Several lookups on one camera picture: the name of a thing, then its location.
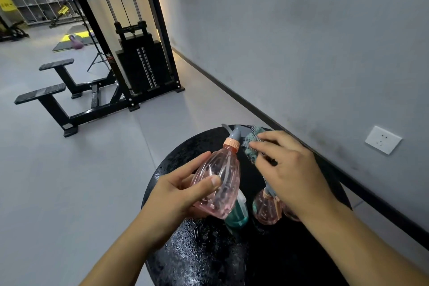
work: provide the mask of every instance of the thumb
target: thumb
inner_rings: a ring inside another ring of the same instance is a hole
[[[197,184],[183,190],[185,194],[185,205],[192,206],[197,201],[216,191],[222,184],[218,175],[211,175],[199,181]]]

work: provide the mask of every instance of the yellow and black mat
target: yellow and black mat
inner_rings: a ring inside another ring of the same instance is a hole
[[[88,31],[86,30],[83,24],[72,26],[66,35],[63,36],[61,41],[53,48],[52,51],[58,52],[63,50],[73,49],[72,42],[69,39],[69,35],[73,34],[79,39],[84,45],[93,44],[91,37],[89,36]]]

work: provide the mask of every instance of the wet table surface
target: wet table surface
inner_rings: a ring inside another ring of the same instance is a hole
[[[159,176],[199,154],[222,148],[225,128],[202,132],[176,147],[158,166],[147,186],[143,204]],[[334,262],[300,222],[283,215],[275,225],[260,224],[251,206],[264,181],[242,149],[240,189],[247,199],[249,222],[233,236],[222,220],[186,219],[165,246],[151,255],[147,269],[156,286],[190,285],[347,285]],[[336,179],[336,170],[317,158],[332,192],[342,203],[350,202]]]

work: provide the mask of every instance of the person's right arm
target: person's right arm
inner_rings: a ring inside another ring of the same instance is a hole
[[[256,167],[328,252],[350,285],[429,285],[428,276],[335,198],[311,151],[285,132],[258,136],[278,145],[251,142],[250,146],[278,164],[272,166],[259,154]]]

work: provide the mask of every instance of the hand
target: hand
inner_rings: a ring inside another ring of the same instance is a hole
[[[337,203],[319,169],[313,153],[282,131],[263,132],[261,139],[275,141],[250,142],[249,146],[276,160],[272,166],[259,153],[255,165],[277,196],[303,220],[305,216],[333,208]]]
[[[149,251],[163,246],[186,217],[208,216],[192,205],[215,191],[221,185],[220,178],[213,175],[194,186],[189,187],[189,184],[193,176],[190,174],[210,155],[210,152],[205,152],[158,179],[147,202],[131,224],[142,230]]]

